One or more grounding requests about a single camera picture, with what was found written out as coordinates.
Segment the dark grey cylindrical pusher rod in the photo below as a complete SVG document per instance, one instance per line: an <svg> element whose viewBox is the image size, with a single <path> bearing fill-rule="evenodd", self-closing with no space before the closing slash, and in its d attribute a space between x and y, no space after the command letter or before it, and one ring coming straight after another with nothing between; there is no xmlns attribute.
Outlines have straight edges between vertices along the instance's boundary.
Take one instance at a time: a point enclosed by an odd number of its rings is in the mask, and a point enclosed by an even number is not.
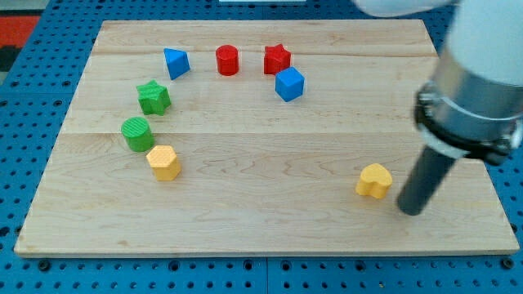
<svg viewBox="0 0 523 294"><path fill-rule="evenodd" d="M419 215L454 164L454 158L425 146L396 200L398 208L404 214Z"/></svg>

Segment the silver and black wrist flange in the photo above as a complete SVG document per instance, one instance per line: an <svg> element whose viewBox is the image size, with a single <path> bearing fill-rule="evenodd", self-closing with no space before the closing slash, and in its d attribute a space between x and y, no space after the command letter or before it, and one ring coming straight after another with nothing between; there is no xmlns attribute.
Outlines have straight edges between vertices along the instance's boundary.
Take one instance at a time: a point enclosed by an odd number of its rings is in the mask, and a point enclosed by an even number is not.
<svg viewBox="0 0 523 294"><path fill-rule="evenodd" d="M522 145L522 86L473 73L449 50L416 93L413 113L425 164L473 158L497 166Z"/></svg>

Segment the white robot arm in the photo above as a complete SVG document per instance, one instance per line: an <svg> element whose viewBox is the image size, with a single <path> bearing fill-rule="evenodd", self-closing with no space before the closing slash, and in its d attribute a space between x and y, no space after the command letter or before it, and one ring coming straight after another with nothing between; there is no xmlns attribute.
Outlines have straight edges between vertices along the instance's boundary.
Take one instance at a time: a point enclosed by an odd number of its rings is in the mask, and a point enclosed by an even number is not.
<svg viewBox="0 0 523 294"><path fill-rule="evenodd" d="M460 1L413 115L426 145L397 206L422 212L460 158L501 164L522 142L522 3Z"/></svg>

